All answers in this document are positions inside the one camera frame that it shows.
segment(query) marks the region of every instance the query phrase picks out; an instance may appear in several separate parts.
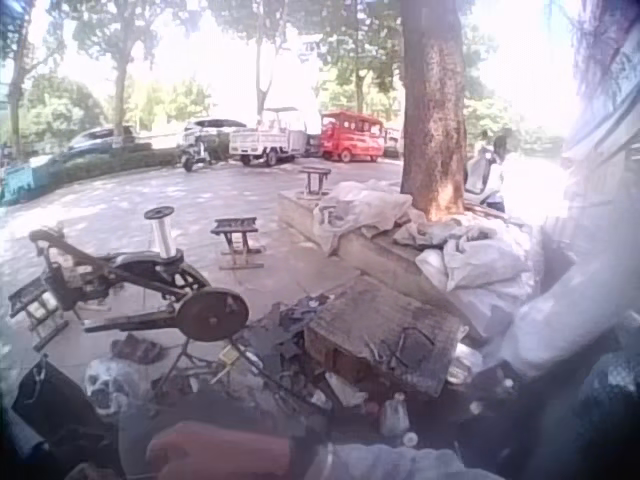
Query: sewing machine wheel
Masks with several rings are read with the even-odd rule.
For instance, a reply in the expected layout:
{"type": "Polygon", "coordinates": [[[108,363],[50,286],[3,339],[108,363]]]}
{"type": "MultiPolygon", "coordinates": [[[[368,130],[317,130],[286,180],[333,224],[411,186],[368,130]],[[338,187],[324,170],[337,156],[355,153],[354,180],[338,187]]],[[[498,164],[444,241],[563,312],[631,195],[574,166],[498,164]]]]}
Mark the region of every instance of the sewing machine wheel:
{"type": "Polygon", "coordinates": [[[244,298],[231,290],[205,287],[185,298],[176,313],[176,326],[198,342],[217,342],[238,333],[249,320],[244,298]]]}

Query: plastic bottle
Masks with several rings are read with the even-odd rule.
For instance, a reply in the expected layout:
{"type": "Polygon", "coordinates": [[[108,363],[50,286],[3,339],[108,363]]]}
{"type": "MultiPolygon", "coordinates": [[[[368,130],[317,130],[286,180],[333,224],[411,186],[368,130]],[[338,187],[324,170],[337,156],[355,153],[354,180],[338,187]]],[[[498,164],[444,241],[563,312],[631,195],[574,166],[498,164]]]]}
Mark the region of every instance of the plastic bottle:
{"type": "Polygon", "coordinates": [[[380,433],[385,437],[401,438],[409,431],[409,414],[404,393],[396,393],[387,400],[380,415],[380,433]]]}

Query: skull-patterned object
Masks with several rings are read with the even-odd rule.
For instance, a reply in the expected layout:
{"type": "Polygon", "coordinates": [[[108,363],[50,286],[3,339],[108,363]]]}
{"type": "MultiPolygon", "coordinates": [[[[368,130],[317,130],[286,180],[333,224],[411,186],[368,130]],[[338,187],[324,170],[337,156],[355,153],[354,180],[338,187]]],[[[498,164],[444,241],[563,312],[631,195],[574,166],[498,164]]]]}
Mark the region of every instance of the skull-patterned object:
{"type": "Polygon", "coordinates": [[[84,388],[98,414],[123,413],[139,402],[145,391],[135,366],[126,360],[98,358],[87,366],[84,388]]]}

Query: sky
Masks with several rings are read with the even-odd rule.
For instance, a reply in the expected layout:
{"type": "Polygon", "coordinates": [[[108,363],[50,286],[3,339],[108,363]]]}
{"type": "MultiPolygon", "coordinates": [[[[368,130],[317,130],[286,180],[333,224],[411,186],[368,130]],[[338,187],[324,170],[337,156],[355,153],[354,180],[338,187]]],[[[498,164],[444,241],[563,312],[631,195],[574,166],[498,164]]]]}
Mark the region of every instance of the sky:
{"type": "MultiPolygon", "coordinates": [[[[564,0],[565,8],[577,12],[580,0],[564,0]]],[[[497,52],[481,67],[482,80],[509,102],[532,125],[553,133],[570,130],[579,104],[573,80],[571,32],[562,16],[545,14],[546,0],[476,0],[472,21],[491,34],[497,52]]],[[[33,31],[44,32],[44,14],[34,18],[33,31]]],[[[255,111],[255,48],[223,33],[206,15],[199,32],[186,37],[169,18],[159,20],[161,41],[152,68],[142,60],[142,48],[134,50],[136,61],[130,72],[140,81],[152,79],[165,84],[196,78],[209,86],[219,102],[221,116],[250,121],[255,111]]],[[[94,61],[79,53],[66,32],[69,47],[59,74],[87,84],[100,98],[113,92],[115,73],[107,58],[94,61]]],[[[296,49],[295,36],[293,50],[296,49]]],[[[268,78],[272,61],[263,65],[268,78]]],[[[275,69],[269,102],[294,105],[307,111],[317,109],[311,87],[317,78],[318,62],[300,64],[295,52],[285,52],[275,69]]]]}

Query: gray fabric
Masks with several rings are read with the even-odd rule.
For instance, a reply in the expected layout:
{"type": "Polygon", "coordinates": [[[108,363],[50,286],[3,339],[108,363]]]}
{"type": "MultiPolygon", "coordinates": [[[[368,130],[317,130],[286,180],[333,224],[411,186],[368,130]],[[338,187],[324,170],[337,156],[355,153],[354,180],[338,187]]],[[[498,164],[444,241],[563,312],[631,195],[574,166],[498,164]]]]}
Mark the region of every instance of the gray fabric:
{"type": "Polygon", "coordinates": [[[384,445],[336,447],[332,468],[325,480],[359,479],[500,480],[482,470],[466,469],[450,450],[413,450],[384,445]]]}

